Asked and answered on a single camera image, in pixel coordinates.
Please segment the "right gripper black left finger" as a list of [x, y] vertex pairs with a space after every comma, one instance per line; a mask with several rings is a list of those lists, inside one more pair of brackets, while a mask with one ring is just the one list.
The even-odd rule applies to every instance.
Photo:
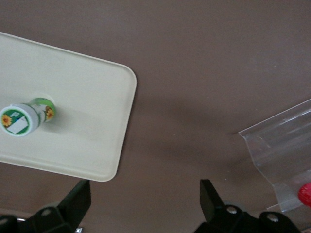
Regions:
[[57, 205], [50, 205], [18, 221], [15, 215], [0, 216], [2, 233], [73, 233], [91, 206], [90, 181], [81, 180]]

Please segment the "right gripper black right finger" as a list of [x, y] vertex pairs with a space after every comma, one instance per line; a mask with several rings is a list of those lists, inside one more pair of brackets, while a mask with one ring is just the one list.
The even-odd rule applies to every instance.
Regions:
[[262, 212], [258, 218], [241, 208], [224, 204], [209, 179], [200, 181], [200, 206], [205, 222], [196, 233], [299, 233], [295, 224], [278, 212]]

